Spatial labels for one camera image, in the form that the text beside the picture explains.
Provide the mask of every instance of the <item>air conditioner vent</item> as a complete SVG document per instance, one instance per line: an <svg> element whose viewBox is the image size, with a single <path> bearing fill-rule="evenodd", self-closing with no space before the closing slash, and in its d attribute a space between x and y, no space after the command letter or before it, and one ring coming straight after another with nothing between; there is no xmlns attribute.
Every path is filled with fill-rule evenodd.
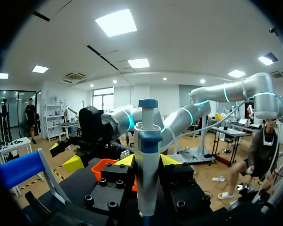
<svg viewBox="0 0 283 226"><path fill-rule="evenodd" d="M66 78L68 79L74 79L74 80L81 80L84 79L86 76L84 74L81 73L70 73L68 75L66 75Z"/></svg>
<svg viewBox="0 0 283 226"><path fill-rule="evenodd" d="M79 80L79 81L77 82L77 84L82 83L82 82L86 82L86 81L87 81L87 79L82 79L82 80Z"/></svg>
<svg viewBox="0 0 283 226"><path fill-rule="evenodd" d="M283 77L283 72L281 72L281 71L274 71L274 72L271 72L270 75L273 78L278 79L278 78L282 78Z"/></svg>
<svg viewBox="0 0 283 226"><path fill-rule="evenodd" d="M69 81L69 80L66 80L66 79L63 79L63 82L71 83L71 84L72 84L72 81Z"/></svg>

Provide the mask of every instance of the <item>man in black shirt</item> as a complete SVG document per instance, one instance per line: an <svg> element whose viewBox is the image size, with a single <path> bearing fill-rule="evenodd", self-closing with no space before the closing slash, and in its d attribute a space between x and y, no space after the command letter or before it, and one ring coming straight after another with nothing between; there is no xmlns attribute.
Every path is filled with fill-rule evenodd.
<svg viewBox="0 0 283 226"><path fill-rule="evenodd" d="M259 178L267 175L267 182L264 184L263 189L267 191L272 186L275 178L275 172L277 171L276 163L279 153L278 147L275 161L270 172L268 172L273 161L278 142L278 136L275 133L274 127L275 122L267 120L266 126L254 136L250 145L249 157L232 166L229 191L220 193L218 195L219 199L229 199L234 197L234 189L238 182L239 173L242 175L246 173Z"/></svg>
<svg viewBox="0 0 283 226"><path fill-rule="evenodd" d="M36 141L34 140L34 125L35 125L34 116L35 116L36 108L34 107L34 105L32 105L33 103L32 98L29 98L28 102L29 102L29 105L26 106L25 115L26 115L28 127L30 128L30 135L32 136L32 142L36 144Z"/></svg>

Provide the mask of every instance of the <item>face mask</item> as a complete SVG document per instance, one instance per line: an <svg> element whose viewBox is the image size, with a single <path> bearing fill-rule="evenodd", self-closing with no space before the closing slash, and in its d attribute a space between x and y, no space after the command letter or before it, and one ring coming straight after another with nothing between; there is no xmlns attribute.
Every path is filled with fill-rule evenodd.
<svg viewBox="0 0 283 226"><path fill-rule="evenodd" d="M272 146L274 144L274 138L275 137L273 137L272 142L265 141L265 132L263 131L263 145L265 145L265 146Z"/></svg>

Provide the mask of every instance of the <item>white slipper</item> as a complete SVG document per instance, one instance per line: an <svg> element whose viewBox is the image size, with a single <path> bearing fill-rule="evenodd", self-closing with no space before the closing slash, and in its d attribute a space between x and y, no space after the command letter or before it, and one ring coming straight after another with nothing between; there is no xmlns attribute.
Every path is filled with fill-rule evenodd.
<svg viewBox="0 0 283 226"><path fill-rule="evenodd" d="M223 192L223 193L220 193L220 194L218 195L218 199L220 199L220 200L223 200L223 199L231 199L231 198L233 198L234 196L235 196L234 194L230 195L228 192Z"/></svg>

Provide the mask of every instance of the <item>orange container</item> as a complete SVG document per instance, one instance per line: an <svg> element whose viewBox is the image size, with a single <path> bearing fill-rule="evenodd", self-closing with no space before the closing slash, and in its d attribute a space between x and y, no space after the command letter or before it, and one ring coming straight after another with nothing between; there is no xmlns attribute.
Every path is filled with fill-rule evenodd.
<svg viewBox="0 0 283 226"><path fill-rule="evenodd" d="M107 163L116 163L117 160L113 159L102 159L98 164L96 164L94 167L92 167L92 172L94 173L96 179L99 181L101 179L100 171ZM134 180L134 185L132 186L132 191L137 192L137 183L136 183L136 177Z"/></svg>

